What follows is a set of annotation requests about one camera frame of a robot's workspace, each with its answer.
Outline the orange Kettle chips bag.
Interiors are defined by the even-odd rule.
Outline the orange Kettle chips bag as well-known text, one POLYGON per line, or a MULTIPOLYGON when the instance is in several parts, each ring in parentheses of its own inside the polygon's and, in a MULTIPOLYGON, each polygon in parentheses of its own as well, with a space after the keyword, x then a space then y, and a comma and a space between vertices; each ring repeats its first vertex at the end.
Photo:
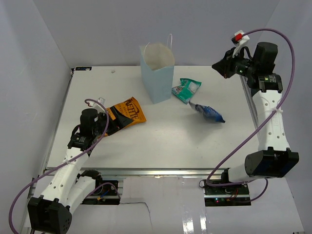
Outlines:
MULTIPOLYGON (((131 97, 124 102, 118 103, 112 107, 117 108, 117 110, 122 113, 124 116, 129 117, 133 120, 133 123, 129 124, 127 127, 134 126, 136 124, 145 123, 147 121, 144 112, 139 104, 139 102, 134 98, 131 97)), ((115 116, 112 113, 112 107, 107 108, 107 112, 109 114, 109 125, 108 130, 106 131, 105 135, 110 136, 122 129, 125 128, 118 128, 115 124, 115 116)))

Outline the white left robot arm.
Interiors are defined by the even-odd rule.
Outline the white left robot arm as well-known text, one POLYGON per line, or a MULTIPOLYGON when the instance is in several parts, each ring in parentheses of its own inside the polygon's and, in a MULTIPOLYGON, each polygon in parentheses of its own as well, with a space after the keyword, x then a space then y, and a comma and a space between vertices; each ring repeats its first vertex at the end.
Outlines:
POLYGON ((27 205, 32 231, 51 234, 68 232, 72 215, 88 196, 99 194, 111 182, 102 182, 100 173, 87 170, 80 173, 97 141, 111 135, 133 121, 116 108, 99 112, 88 108, 81 112, 80 124, 72 131, 63 166, 56 170, 51 182, 39 197, 32 197, 27 205))

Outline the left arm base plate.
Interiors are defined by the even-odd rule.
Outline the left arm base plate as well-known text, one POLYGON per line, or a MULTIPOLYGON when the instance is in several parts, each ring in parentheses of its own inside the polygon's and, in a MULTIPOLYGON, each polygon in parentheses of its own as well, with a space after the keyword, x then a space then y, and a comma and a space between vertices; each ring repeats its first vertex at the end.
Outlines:
POLYGON ((106 184, 84 199, 83 205, 118 205, 120 203, 120 199, 117 196, 117 191, 121 193, 118 190, 119 181, 104 180, 102 183, 112 183, 116 189, 112 185, 106 184))

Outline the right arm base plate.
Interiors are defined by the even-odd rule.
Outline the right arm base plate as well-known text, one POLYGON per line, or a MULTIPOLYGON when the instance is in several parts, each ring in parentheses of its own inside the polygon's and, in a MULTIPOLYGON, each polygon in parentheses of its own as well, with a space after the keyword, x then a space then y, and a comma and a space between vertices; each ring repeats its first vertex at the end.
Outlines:
POLYGON ((206 180, 199 182, 203 189, 206 207, 251 206, 248 185, 234 185, 228 187, 208 186, 206 180))

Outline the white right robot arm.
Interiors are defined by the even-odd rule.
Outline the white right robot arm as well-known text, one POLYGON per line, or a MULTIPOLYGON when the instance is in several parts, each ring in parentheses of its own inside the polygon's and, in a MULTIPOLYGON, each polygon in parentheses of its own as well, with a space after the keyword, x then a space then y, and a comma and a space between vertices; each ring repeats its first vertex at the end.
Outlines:
POLYGON ((286 139, 280 104, 286 93, 281 76, 274 73, 276 44, 259 42, 253 56, 246 46, 233 47, 223 59, 212 65, 224 78, 239 75, 250 108, 258 150, 246 156, 245 161, 222 174, 221 191, 232 194, 238 182, 257 178, 284 177, 298 162, 299 154, 292 151, 286 139))

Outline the blue Kettle chips bag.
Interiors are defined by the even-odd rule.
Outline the blue Kettle chips bag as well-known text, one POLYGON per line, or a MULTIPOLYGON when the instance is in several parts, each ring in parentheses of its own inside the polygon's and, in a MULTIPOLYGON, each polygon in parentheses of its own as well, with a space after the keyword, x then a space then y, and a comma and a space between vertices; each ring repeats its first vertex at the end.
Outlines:
POLYGON ((213 120, 218 123, 226 122, 223 116, 210 106, 200 105, 192 102, 189 102, 189 105, 193 110, 201 113, 205 119, 213 120))

